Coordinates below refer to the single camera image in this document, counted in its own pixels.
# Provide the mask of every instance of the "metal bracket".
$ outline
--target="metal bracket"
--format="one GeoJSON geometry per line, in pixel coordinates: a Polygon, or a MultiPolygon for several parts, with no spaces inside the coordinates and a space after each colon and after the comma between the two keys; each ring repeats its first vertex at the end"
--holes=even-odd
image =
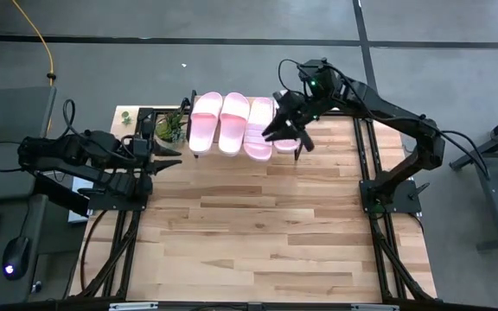
{"type": "Polygon", "coordinates": [[[249,302],[247,303],[247,311],[263,311],[265,308],[260,302],[249,302]]]}
{"type": "Polygon", "coordinates": [[[374,186],[374,181],[361,181],[362,208],[365,213],[420,213],[422,206],[417,195],[416,183],[414,181],[403,181],[395,190],[393,203],[381,206],[374,200],[368,190],[374,186]]]}
{"type": "Polygon", "coordinates": [[[93,194],[90,196],[87,208],[94,211],[144,211],[145,205],[140,204],[140,201],[144,200],[127,200],[110,194],[93,194]]]}
{"type": "Polygon", "coordinates": [[[123,302],[112,303],[109,306],[109,311],[144,311],[157,310],[158,301],[155,302],[123,302]]]}

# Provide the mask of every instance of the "yellow cable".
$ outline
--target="yellow cable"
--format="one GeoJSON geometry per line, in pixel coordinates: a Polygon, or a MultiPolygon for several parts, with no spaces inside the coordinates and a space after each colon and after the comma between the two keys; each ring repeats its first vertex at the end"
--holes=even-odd
{"type": "Polygon", "coordinates": [[[22,10],[21,6],[18,5],[18,3],[15,0],[11,0],[11,1],[16,6],[16,8],[22,13],[22,16],[24,16],[24,18],[26,19],[26,21],[28,21],[28,23],[30,24],[30,26],[32,26],[32,29],[38,34],[38,36],[40,37],[41,43],[43,43],[43,47],[45,47],[45,50],[48,52],[48,56],[49,56],[49,74],[51,75],[48,78],[49,78],[49,85],[52,86],[53,85],[53,80],[54,80],[53,56],[51,55],[51,51],[49,51],[48,44],[45,42],[45,40],[43,40],[42,34],[40,34],[40,31],[38,31],[38,28],[35,27],[34,23],[32,21],[30,21],[28,15],[26,15],[26,13],[24,12],[24,10],[22,10]]]}

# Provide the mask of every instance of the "gray desk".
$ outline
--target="gray desk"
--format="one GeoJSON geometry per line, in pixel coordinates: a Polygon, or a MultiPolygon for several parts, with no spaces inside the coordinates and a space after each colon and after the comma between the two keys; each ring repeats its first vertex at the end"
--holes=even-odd
{"type": "MultiPolygon", "coordinates": [[[[26,136],[45,137],[55,98],[53,87],[0,90],[0,141],[21,142],[26,136]]],[[[0,168],[17,168],[16,144],[0,144],[0,168]]],[[[0,199],[26,197],[34,177],[0,173],[0,199]]]]}
{"type": "Polygon", "coordinates": [[[0,304],[26,301],[29,295],[47,203],[47,196],[44,195],[29,199],[29,213],[22,234],[30,239],[28,273],[19,280],[8,281],[2,271],[3,250],[11,239],[18,236],[27,212],[27,203],[24,199],[0,202],[0,304]]]}
{"type": "MultiPolygon", "coordinates": [[[[0,90],[0,140],[20,142],[26,136],[45,136],[55,93],[51,87],[0,90]]],[[[16,147],[0,145],[0,168],[17,167],[16,147]]],[[[68,211],[46,196],[31,196],[33,185],[34,178],[27,173],[0,173],[0,304],[61,298],[80,250],[85,227],[68,225],[68,211]],[[30,238],[29,269],[21,279],[8,281],[2,272],[3,250],[18,236],[28,201],[23,235],[30,238]],[[69,263],[63,264],[63,257],[69,263]],[[56,276],[59,286],[52,286],[51,278],[56,276]],[[35,281],[42,281],[42,292],[31,295],[35,281]]]]}

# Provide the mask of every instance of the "computer mouse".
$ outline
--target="computer mouse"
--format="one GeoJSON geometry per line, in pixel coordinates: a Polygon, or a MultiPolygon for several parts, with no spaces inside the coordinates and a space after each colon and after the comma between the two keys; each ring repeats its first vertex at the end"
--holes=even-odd
{"type": "Polygon", "coordinates": [[[26,237],[13,238],[3,251],[3,275],[10,281],[18,280],[28,270],[30,240],[26,237]]]}

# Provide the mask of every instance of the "desk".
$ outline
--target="desk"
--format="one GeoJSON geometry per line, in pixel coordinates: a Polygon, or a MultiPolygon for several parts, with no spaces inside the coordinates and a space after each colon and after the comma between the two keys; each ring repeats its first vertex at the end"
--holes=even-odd
{"type": "MultiPolygon", "coordinates": [[[[53,87],[0,90],[0,141],[21,142],[26,136],[46,136],[55,94],[53,87]]],[[[0,168],[18,166],[16,148],[15,144],[0,145],[0,168]]],[[[0,173],[0,304],[30,298],[43,220],[51,216],[48,209],[53,206],[46,196],[32,196],[33,189],[34,177],[28,173],[0,173]],[[30,239],[28,271],[21,279],[8,281],[2,271],[3,251],[19,235],[25,217],[23,236],[30,239]]]]}
{"type": "MultiPolygon", "coordinates": [[[[131,134],[134,125],[123,125],[121,114],[136,116],[138,108],[117,107],[112,133],[131,134]]],[[[353,121],[322,117],[308,131],[316,149],[298,162],[276,153],[269,162],[254,162],[243,149],[227,157],[216,145],[195,159],[186,143],[181,146],[183,164],[153,179],[128,300],[379,302],[353,121]]],[[[376,135],[382,164],[392,168],[404,157],[399,133],[376,124],[376,135]]],[[[93,234],[88,282],[109,255],[115,221],[116,213],[108,213],[93,234]]],[[[416,220],[394,214],[393,224],[401,260],[435,296],[416,220]]],[[[76,271],[71,295],[80,292],[76,271]]],[[[387,271],[394,293],[389,264],[387,271]]]]}

